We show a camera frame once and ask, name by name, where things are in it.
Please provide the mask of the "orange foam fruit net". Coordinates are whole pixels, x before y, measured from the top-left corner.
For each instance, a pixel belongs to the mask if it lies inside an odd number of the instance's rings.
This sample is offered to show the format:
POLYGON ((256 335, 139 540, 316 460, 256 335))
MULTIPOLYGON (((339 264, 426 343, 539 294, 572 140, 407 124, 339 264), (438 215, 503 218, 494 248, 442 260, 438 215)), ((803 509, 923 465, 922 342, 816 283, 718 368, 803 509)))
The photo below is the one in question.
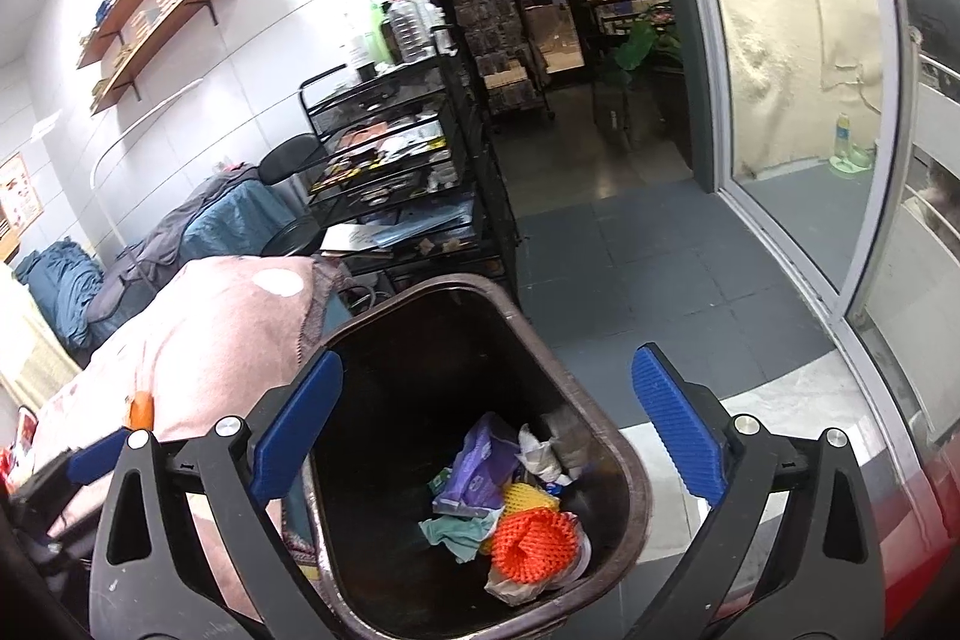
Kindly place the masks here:
POLYGON ((535 585, 568 570, 579 548, 579 521, 573 513, 527 510, 496 526, 491 562, 508 580, 535 585))

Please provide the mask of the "teal tissue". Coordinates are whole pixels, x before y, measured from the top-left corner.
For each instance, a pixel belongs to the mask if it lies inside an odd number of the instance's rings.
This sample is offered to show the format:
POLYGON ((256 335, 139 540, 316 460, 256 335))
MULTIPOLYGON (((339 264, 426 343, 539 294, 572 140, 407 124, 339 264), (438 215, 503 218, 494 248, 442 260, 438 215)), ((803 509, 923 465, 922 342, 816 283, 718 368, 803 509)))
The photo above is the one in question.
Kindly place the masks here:
POLYGON ((493 536, 500 516, 501 510, 487 510, 470 518, 443 515, 420 521, 418 528, 430 546, 444 546, 457 564, 467 564, 493 536))

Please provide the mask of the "yellow foam fruit net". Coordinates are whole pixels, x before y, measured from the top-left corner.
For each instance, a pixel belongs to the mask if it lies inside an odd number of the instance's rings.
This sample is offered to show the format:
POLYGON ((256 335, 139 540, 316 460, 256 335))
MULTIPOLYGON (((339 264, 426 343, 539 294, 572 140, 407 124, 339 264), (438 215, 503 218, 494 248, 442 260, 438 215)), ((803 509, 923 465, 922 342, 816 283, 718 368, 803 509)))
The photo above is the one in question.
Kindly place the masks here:
POLYGON ((555 495, 527 482, 511 482, 503 489, 503 510, 498 516, 496 525, 500 525, 501 521, 516 513, 540 509, 558 512, 560 500, 555 495))

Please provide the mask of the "purple plastic wrapper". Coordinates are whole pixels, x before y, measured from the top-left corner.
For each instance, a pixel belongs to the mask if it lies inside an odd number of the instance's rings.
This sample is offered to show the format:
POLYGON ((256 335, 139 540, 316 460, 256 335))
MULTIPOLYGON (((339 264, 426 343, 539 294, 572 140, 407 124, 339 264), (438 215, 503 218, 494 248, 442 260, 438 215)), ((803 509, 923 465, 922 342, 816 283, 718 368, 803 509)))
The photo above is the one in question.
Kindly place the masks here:
POLYGON ((496 434, 493 416, 485 414, 464 438, 433 510, 470 518, 503 509, 503 486, 519 466, 517 455, 516 440, 496 434))

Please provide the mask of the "dark brown trash bin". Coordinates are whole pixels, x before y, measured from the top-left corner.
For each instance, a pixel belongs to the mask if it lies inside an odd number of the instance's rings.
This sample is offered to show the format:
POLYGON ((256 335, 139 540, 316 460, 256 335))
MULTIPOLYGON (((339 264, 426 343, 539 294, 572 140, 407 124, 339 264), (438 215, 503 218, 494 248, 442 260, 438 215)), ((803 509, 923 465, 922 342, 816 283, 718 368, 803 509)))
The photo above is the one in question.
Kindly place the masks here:
POLYGON ((338 638, 534 638, 615 588, 640 559, 651 498, 635 448, 500 286, 439 276, 327 341, 343 390, 304 468, 319 596, 338 638), (511 606, 484 555, 423 533, 500 502, 519 438, 550 445, 586 552, 561 587, 511 606))

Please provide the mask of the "red decoration pile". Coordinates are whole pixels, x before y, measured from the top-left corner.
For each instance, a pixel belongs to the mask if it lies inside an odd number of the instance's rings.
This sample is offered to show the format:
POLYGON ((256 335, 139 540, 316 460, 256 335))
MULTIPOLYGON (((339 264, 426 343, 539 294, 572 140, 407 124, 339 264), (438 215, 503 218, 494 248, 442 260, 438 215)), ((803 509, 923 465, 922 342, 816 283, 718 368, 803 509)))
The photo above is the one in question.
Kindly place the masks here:
POLYGON ((13 442, 2 448, 2 463, 0 474, 2 484, 9 494, 13 494, 18 487, 23 486, 34 471, 34 455, 32 444, 36 437, 36 413, 29 406, 21 404, 18 408, 18 419, 14 429, 13 442))

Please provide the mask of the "pink polka dot blanket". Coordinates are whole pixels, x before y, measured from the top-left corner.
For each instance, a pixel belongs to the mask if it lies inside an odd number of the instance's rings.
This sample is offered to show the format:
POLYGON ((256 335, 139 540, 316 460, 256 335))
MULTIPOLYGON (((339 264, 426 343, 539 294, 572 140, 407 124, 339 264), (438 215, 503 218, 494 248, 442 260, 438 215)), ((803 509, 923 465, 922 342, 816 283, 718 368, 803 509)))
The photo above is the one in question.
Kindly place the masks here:
MULTIPOLYGON (((155 425, 148 432, 161 443, 201 437, 226 416, 249 416, 268 390, 288 385, 314 354, 329 351, 320 330, 346 279, 343 266, 311 257, 187 263, 44 406, 32 474, 65 450, 127 427, 128 400, 137 390, 153 395, 155 425)), ((80 487, 49 530, 75 560, 70 580, 57 585, 88 632, 91 562, 112 471, 80 487)), ((205 497, 192 494, 187 502, 228 608, 254 617, 205 497)), ((89 632, 89 638, 96 637, 89 632)))

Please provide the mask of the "massage bed with blue cover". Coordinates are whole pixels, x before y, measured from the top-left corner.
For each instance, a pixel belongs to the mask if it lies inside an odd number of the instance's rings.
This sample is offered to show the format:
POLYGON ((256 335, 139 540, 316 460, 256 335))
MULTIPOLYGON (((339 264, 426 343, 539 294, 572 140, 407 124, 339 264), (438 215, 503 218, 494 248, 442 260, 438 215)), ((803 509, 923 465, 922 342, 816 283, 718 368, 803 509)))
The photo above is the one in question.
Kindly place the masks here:
POLYGON ((86 365, 124 323, 192 260, 258 257, 301 216, 295 197, 266 184, 251 164, 208 177, 141 241, 101 266, 71 239, 32 252, 14 267, 60 346, 86 365))

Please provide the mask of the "black salon stool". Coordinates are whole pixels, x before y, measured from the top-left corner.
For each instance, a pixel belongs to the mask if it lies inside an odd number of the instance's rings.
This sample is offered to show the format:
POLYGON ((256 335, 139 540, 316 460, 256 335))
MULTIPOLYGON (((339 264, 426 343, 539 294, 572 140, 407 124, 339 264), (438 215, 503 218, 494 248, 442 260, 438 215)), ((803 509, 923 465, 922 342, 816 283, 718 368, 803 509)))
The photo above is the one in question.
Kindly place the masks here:
POLYGON ((308 206, 306 175, 325 161, 314 133, 299 133, 275 146, 257 166, 260 181, 272 187, 296 216, 263 247, 262 257, 309 257, 319 250, 324 226, 308 206))

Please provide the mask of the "black mesh trolley cart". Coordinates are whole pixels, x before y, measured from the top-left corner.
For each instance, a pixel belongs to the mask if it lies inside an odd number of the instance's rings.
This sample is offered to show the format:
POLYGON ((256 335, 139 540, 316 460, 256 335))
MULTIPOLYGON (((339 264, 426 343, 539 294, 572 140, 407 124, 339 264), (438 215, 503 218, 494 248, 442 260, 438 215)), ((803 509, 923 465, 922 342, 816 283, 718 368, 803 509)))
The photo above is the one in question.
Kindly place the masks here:
POLYGON ((325 252, 392 291, 469 273, 517 294, 516 218, 475 80, 457 47, 376 70, 311 76, 298 101, 317 136, 308 208, 325 252))

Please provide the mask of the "green pump bottle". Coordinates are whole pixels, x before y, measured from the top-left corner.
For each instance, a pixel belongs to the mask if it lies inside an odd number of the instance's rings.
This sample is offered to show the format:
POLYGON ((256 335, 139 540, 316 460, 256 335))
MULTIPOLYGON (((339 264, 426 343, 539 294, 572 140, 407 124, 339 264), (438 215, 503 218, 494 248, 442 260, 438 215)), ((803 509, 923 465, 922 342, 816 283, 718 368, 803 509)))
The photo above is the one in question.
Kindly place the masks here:
POLYGON ((384 23, 384 11, 382 3, 374 2, 371 7, 371 55, 378 64, 392 67, 394 59, 392 58, 389 46, 387 46, 386 37, 382 32, 382 23, 384 23))

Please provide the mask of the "clear pump bottle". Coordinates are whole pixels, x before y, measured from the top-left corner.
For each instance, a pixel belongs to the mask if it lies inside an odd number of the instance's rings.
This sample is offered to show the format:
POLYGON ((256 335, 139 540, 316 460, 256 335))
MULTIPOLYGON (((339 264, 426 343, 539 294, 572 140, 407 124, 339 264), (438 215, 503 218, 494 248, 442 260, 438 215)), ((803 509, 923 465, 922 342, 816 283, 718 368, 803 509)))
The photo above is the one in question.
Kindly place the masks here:
POLYGON ((387 18, 405 64, 431 57, 431 35, 421 18, 420 7, 413 0, 391 0, 387 18))

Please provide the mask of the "green potted plant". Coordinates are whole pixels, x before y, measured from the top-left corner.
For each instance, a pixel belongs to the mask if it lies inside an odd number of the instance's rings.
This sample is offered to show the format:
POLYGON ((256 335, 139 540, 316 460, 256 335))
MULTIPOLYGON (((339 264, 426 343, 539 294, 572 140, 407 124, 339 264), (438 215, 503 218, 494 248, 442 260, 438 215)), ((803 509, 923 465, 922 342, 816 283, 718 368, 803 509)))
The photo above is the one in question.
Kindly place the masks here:
POLYGON ((611 85, 628 86, 653 68, 680 68, 682 64, 682 42, 677 26, 636 18, 628 37, 612 50, 605 76, 611 85))

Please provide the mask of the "glass sliding door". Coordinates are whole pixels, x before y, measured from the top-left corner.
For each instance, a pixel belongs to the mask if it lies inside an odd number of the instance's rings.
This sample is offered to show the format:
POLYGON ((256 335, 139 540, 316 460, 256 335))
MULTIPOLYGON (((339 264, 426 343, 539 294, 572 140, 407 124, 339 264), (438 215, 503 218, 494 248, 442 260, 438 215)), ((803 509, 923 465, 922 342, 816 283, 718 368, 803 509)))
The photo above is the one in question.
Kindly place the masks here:
POLYGON ((919 458, 958 438, 958 0, 709 0, 719 174, 919 458))

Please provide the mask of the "lower wooden wall shelf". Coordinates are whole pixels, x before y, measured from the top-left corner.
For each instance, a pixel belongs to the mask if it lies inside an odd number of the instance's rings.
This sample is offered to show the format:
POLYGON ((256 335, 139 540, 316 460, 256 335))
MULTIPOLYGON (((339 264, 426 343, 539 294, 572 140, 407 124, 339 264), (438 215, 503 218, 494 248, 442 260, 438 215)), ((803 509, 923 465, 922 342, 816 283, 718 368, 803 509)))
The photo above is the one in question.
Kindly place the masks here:
POLYGON ((121 60, 107 78, 101 78, 93 89, 93 101, 89 112, 103 112, 114 107, 121 97, 132 89, 140 94, 137 86, 139 74, 148 67, 156 55, 166 47, 174 35, 194 18, 195 14, 205 8, 210 13, 213 25, 218 24, 218 16, 213 7, 213 0, 176 0, 169 10, 161 14, 158 21, 146 31, 146 34, 132 46, 123 46, 121 60))

